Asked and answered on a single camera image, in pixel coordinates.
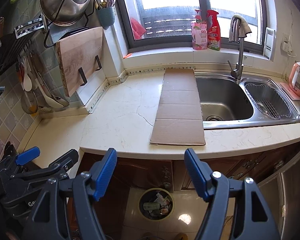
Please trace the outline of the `metal strainer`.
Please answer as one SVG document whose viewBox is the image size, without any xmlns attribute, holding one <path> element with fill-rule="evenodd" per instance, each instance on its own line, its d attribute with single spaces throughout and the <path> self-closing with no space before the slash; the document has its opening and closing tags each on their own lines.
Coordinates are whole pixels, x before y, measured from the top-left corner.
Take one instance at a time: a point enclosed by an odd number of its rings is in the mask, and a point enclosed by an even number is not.
<svg viewBox="0 0 300 240">
<path fill-rule="evenodd" d="M 38 101 L 35 93 L 31 90 L 29 92 L 23 91 L 20 99 L 21 107 L 27 114 L 35 114 L 38 111 Z"/>
</svg>

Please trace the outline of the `round trash bin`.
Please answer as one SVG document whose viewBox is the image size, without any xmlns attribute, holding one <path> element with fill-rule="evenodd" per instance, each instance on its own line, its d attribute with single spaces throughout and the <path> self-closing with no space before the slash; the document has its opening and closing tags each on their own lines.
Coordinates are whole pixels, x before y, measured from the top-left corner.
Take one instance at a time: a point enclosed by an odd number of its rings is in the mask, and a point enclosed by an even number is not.
<svg viewBox="0 0 300 240">
<path fill-rule="evenodd" d="M 141 215 L 147 220 L 156 222 L 170 217 L 174 208 L 173 196 L 167 190 L 160 188 L 144 191 L 138 201 Z"/>
</svg>

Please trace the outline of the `stainless steel sink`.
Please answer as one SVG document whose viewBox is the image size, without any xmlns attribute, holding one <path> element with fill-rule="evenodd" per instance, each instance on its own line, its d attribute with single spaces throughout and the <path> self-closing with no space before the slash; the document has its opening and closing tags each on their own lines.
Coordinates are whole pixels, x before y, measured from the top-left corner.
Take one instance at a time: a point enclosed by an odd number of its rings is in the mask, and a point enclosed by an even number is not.
<svg viewBox="0 0 300 240">
<path fill-rule="evenodd" d="M 204 129 L 263 127 L 300 123 L 300 114 L 270 78 L 228 73 L 195 74 Z"/>
</svg>

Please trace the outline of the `white rice paddle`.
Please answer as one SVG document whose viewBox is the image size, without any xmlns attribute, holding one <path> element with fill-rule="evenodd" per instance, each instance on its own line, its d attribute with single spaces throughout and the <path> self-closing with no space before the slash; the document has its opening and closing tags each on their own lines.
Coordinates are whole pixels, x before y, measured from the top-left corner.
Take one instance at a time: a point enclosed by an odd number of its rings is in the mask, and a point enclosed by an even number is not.
<svg viewBox="0 0 300 240">
<path fill-rule="evenodd" d="M 31 81 L 31 78 L 28 75 L 27 66 L 28 66 L 27 58 L 23 57 L 23 67 L 24 67 L 23 86 L 24 86 L 24 89 L 27 92 L 30 92 L 32 90 L 32 81 Z"/>
</svg>

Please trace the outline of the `pink refill pouch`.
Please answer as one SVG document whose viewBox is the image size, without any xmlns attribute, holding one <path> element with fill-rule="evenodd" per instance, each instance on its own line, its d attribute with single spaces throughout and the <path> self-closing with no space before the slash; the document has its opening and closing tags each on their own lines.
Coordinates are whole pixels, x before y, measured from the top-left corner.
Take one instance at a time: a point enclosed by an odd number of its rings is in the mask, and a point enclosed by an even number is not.
<svg viewBox="0 0 300 240">
<path fill-rule="evenodd" d="M 195 9 L 195 12 L 195 20 L 191 22 L 192 47 L 195 50 L 206 50 L 207 22 L 202 19 L 200 9 Z"/>
</svg>

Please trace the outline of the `green drink bottle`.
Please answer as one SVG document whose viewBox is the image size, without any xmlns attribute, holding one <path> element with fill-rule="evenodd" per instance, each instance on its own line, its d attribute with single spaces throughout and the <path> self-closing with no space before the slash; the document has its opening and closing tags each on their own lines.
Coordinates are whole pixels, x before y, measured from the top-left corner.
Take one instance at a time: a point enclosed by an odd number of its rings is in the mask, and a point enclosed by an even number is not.
<svg viewBox="0 0 300 240">
<path fill-rule="evenodd" d="M 153 210 L 159 210 L 160 204 L 157 202 L 154 203 L 143 203 L 143 209 L 145 211 L 153 211 Z"/>
</svg>

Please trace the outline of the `red spray bottle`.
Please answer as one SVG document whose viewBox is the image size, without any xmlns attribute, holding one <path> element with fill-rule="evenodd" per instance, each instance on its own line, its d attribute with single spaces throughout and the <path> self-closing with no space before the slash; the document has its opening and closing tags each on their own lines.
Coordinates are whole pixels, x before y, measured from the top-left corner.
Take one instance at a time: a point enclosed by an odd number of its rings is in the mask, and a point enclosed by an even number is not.
<svg viewBox="0 0 300 240">
<path fill-rule="evenodd" d="M 207 47 L 216 51 L 220 51 L 221 48 L 221 30 L 217 20 L 218 14 L 217 11 L 207 10 L 207 17 L 211 18 L 211 25 L 207 32 Z"/>
</svg>

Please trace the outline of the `wooden cabinet door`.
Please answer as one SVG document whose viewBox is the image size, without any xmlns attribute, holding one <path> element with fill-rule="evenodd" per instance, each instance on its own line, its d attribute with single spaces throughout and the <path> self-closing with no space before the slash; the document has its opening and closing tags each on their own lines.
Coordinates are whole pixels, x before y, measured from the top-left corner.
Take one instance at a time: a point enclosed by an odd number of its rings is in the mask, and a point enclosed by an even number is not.
<svg viewBox="0 0 300 240">
<path fill-rule="evenodd" d="M 173 192 L 172 161 L 118 157 L 110 186 L 144 190 L 162 188 Z"/>
</svg>

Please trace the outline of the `wooden cutting board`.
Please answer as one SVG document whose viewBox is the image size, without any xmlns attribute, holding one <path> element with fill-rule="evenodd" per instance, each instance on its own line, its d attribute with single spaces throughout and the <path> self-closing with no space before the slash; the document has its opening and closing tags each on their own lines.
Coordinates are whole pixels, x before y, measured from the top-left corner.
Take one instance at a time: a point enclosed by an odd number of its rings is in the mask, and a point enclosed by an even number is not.
<svg viewBox="0 0 300 240">
<path fill-rule="evenodd" d="M 103 28 L 94 27 L 65 37 L 55 44 L 64 92 L 71 97 L 100 69 Z"/>
</svg>

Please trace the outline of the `flat brown cardboard sheet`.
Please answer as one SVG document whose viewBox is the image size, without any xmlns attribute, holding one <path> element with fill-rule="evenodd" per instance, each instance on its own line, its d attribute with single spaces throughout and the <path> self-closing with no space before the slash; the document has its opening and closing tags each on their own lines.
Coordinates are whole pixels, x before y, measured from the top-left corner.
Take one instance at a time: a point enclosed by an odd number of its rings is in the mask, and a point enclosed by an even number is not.
<svg viewBox="0 0 300 240">
<path fill-rule="evenodd" d="M 150 143 L 206 144 L 200 98 L 192 69 L 166 69 Z"/>
</svg>

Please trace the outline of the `grey cloth on faucet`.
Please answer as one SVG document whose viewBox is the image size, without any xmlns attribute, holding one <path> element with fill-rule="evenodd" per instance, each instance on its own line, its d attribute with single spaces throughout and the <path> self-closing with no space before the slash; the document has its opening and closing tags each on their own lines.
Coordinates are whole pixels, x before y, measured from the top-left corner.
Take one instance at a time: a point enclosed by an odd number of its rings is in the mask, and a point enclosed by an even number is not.
<svg viewBox="0 0 300 240">
<path fill-rule="evenodd" d="M 230 21 L 229 42 L 238 43 L 252 33 L 247 21 L 240 15 L 233 15 Z"/>
</svg>

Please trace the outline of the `teal hanging basket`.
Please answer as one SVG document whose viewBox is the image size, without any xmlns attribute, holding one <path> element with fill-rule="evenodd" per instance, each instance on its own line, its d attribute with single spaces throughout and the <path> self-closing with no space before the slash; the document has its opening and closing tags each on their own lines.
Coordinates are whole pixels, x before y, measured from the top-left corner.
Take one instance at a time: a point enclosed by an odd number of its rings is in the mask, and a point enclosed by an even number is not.
<svg viewBox="0 0 300 240">
<path fill-rule="evenodd" d="M 97 10 L 98 20 L 104 30 L 107 30 L 115 22 L 115 9 L 114 7 L 106 7 Z"/>
</svg>

